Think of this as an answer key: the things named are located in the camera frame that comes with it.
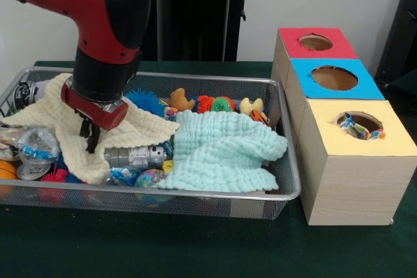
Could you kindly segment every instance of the stacked boxes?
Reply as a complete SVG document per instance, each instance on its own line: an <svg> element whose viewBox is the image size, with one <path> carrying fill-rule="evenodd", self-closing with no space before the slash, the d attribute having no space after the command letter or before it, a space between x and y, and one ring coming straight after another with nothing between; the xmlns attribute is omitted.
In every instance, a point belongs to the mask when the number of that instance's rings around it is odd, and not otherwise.
<svg viewBox="0 0 417 278"><path fill-rule="evenodd" d="M339 29L280 29L272 78L285 89L309 225L389 225L417 147ZM349 113L385 138L361 140Z"/></svg>

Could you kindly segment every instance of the red lid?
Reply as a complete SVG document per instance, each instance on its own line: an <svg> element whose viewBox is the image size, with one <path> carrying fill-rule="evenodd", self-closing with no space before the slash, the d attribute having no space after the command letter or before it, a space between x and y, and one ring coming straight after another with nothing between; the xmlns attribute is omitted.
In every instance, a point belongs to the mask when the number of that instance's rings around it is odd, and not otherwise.
<svg viewBox="0 0 417 278"><path fill-rule="evenodd" d="M358 58L340 29L285 28L280 29L280 34L292 59Z"/></svg>

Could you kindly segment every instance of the metal basket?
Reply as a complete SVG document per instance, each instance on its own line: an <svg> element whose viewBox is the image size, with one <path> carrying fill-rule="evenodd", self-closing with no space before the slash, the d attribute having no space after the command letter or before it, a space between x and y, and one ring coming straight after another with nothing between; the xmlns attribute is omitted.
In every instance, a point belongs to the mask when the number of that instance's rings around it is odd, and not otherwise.
<svg viewBox="0 0 417 278"><path fill-rule="evenodd" d="M22 81L42 81L55 77L66 68L30 68L20 72L0 97L0 108L6 115L15 113L13 90ZM300 178L296 164L293 140L282 86L269 79L240 77L188 76L138 72L125 91L136 88L154 91L161 98L184 87L189 95L208 94L228 96L239 101L245 97L262 98L265 113L273 128L289 142L284 156L269 165L276 177L279 190L271 193L222 193L144 189L120 186L67 184L25 180L0 180L0 198L3 188L7 196L1 204L49 206L88 210L116 210L127 212L207 215L218 217L245 217L276 219L287 201L300 194Z"/></svg>

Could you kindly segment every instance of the mint green towel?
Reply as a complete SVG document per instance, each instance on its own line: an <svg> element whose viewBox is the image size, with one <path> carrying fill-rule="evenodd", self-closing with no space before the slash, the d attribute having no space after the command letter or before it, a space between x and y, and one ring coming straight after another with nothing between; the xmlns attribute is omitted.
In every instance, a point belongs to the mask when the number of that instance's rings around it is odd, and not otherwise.
<svg viewBox="0 0 417 278"><path fill-rule="evenodd" d="M235 112L179 112L173 171L156 186L222 192L278 189L274 175L261 168L287 150L286 138Z"/></svg>

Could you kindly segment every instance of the cream towel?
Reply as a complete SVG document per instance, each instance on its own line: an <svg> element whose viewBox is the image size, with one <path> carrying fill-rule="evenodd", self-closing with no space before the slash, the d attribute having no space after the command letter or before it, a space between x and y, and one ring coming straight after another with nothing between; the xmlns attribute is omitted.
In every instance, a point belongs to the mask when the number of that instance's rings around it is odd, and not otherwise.
<svg viewBox="0 0 417 278"><path fill-rule="evenodd" d="M109 175L109 164L104 159L106 148L133 148L157 145L167 141L179 124L166 121L149 112L138 109L126 101L129 110L116 128L101 131L96 152L90 154L87 140L79 136L82 118L61 101L61 88L70 74L60 74L46 87L46 95L37 103L2 122L9 125L44 126L55 132L61 146L64 161L71 173L88 184L100 184Z"/></svg>

